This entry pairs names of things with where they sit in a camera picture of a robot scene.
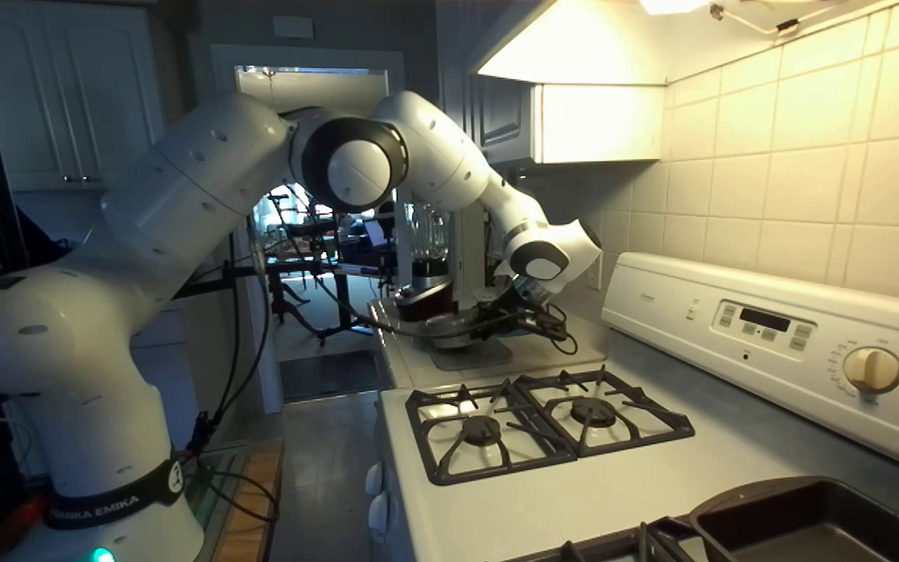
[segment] tile backsplash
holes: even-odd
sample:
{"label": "tile backsplash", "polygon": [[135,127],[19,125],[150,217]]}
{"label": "tile backsplash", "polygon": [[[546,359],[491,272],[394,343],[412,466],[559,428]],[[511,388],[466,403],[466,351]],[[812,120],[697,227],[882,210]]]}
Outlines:
{"label": "tile backsplash", "polygon": [[674,83],[661,163],[548,186],[607,278],[650,249],[899,298],[899,8]]}

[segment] gray countertop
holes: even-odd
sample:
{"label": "gray countertop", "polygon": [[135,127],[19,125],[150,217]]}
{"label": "gray countertop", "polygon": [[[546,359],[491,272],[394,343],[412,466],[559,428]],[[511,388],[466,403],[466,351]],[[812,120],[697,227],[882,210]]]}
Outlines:
{"label": "gray countertop", "polygon": [[568,312],[568,332],[577,342],[577,352],[571,356],[536,336],[503,336],[467,351],[442,352],[412,339],[419,323],[397,323],[390,300],[378,300],[371,317],[397,329],[378,339],[394,388],[480,385],[506,374],[555,371],[561,365],[601,365],[608,332],[598,307],[581,298],[561,298],[555,303]]}

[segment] range hood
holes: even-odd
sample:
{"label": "range hood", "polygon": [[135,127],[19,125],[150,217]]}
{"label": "range hood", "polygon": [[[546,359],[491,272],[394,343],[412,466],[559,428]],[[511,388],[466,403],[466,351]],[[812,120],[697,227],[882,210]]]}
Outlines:
{"label": "range hood", "polygon": [[516,0],[485,34],[479,75],[664,86],[661,23],[637,0]]}

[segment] stove control knob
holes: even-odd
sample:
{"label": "stove control knob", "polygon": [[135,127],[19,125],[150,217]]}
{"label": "stove control knob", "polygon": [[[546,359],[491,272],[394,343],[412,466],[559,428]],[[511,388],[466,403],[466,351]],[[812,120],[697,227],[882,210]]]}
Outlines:
{"label": "stove control knob", "polygon": [[899,356],[880,348],[857,348],[846,356],[846,378],[863,394],[891,394],[899,385]]}

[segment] white robotic arm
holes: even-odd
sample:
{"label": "white robotic arm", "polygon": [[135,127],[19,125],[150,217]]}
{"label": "white robotic arm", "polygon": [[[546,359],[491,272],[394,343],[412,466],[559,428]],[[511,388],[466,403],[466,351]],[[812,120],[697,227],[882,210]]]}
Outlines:
{"label": "white robotic arm", "polygon": [[577,222],[554,227],[415,93],[390,97],[371,120],[281,120],[242,97],[202,107],[104,198],[104,222],[75,253],[0,278],[0,394],[27,417],[52,486],[46,522],[13,558],[199,552],[162,400],[127,343],[283,178],[339,210],[378,208],[390,188],[440,210],[480,204],[509,234],[511,272],[546,295],[598,257]]}

